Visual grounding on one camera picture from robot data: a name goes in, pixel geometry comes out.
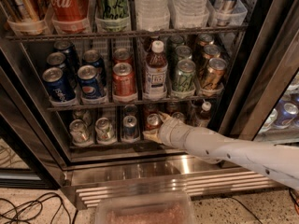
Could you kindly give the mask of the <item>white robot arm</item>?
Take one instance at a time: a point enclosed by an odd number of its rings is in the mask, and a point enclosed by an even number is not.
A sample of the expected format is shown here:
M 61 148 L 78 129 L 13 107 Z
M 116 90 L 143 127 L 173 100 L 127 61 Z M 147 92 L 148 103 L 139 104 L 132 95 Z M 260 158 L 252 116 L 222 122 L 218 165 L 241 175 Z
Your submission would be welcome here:
M 299 148 L 234 139 L 205 127 L 193 127 L 160 112 L 159 129 L 144 131 L 144 138 L 184 150 L 206 160 L 224 160 L 299 190 Z

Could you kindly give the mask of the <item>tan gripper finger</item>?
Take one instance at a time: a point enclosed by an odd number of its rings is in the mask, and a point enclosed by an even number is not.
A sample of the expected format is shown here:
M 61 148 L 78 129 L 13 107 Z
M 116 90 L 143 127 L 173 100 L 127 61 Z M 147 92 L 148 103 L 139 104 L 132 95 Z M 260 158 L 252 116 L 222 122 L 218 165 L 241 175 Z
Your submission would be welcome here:
M 154 130 L 149 130 L 149 131 L 144 131 L 143 136 L 145 139 L 156 142 L 158 144 L 162 143 L 162 140 L 159 137 L 159 130 L 154 129 Z
M 171 119 L 171 117 L 170 117 L 168 114 L 166 114 L 166 113 L 164 113 L 164 112 L 161 112 L 161 111 L 158 112 L 158 115 L 159 115 L 160 120 L 161 120 L 162 122 L 166 122 L 166 121 L 168 121 L 168 120 Z

